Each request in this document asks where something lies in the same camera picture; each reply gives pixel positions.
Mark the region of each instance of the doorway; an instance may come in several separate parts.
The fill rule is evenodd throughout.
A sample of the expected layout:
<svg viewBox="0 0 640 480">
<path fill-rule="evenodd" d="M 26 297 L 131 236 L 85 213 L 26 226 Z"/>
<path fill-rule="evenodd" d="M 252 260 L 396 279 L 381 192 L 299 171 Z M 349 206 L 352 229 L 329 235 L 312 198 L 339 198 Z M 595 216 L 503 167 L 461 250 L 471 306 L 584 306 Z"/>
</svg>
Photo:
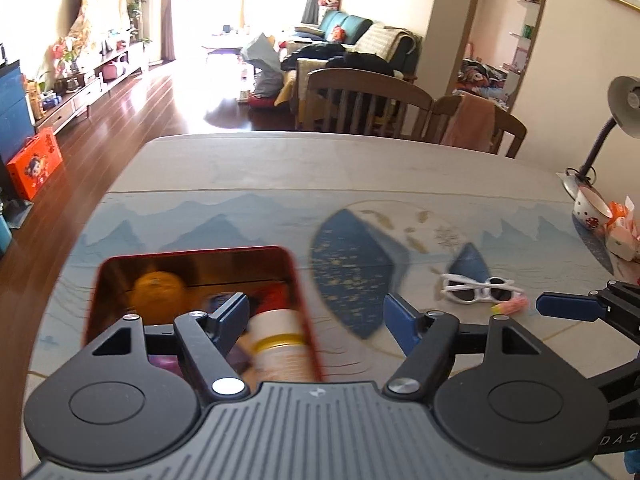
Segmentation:
<svg viewBox="0 0 640 480">
<path fill-rule="evenodd" d="M 452 92 L 470 92 L 509 111 L 526 76 L 545 0 L 478 0 Z"/>
</svg>

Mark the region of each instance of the bed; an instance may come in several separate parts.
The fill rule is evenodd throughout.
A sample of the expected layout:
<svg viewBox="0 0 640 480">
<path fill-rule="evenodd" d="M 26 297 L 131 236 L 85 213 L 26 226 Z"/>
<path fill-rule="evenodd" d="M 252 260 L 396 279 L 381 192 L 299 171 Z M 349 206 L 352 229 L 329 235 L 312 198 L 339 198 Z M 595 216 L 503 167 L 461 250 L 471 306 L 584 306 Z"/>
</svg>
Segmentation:
<svg viewBox="0 0 640 480">
<path fill-rule="evenodd" d="M 453 94 L 460 95 L 464 92 L 470 92 L 494 101 L 496 105 L 506 110 L 507 105 L 503 98 L 506 79 L 507 72 L 505 70 L 473 59 L 463 59 Z"/>
</svg>

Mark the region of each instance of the desk lamp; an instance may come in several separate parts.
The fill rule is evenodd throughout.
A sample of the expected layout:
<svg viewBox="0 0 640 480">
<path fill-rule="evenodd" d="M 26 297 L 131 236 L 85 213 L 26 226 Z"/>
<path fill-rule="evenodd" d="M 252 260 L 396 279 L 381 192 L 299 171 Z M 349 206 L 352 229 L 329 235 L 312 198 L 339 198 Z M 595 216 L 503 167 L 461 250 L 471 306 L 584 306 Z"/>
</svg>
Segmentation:
<svg viewBox="0 0 640 480">
<path fill-rule="evenodd" d="M 578 186 L 591 186 L 591 179 L 587 174 L 616 124 L 628 136 L 640 139 L 640 79 L 629 76 L 615 78 L 609 85 L 607 97 L 612 117 L 602 127 L 580 170 L 567 168 L 562 176 L 564 189 L 573 199 L 578 194 Z"/>
</svg>

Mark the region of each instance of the white can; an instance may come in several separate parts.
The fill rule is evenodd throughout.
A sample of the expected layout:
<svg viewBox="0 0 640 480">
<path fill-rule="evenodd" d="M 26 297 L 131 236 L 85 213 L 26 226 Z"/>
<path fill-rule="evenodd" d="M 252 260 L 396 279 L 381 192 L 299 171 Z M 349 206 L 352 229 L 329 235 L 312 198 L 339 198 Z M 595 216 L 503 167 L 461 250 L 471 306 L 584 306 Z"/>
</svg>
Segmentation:
<svg viewBox="0 0 640 480">
<path fill-rule="evenodd" d="M 314 383 L 310 349 L 295 310 L 270 310 L 249 320 L 254 369 L 259 381 Z"/>
</svg>

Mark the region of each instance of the white sunglasses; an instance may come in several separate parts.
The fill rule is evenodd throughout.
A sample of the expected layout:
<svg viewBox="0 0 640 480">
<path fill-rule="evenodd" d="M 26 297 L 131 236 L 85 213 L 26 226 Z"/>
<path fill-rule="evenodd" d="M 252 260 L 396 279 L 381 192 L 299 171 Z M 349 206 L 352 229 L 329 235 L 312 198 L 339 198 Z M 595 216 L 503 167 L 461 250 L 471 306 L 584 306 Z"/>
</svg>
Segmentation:
<svg viewBox="0 0 640 480">
<path fill-rule="evenodd" d="M 442 280 L 442 293 L 457 303 L 504 303 L 523 293 L 521 288 L 513 286 L 513 280 L 497 276 L 489 278 L 484 283 L 460 274 L 442 274 Z"/>
</svg>

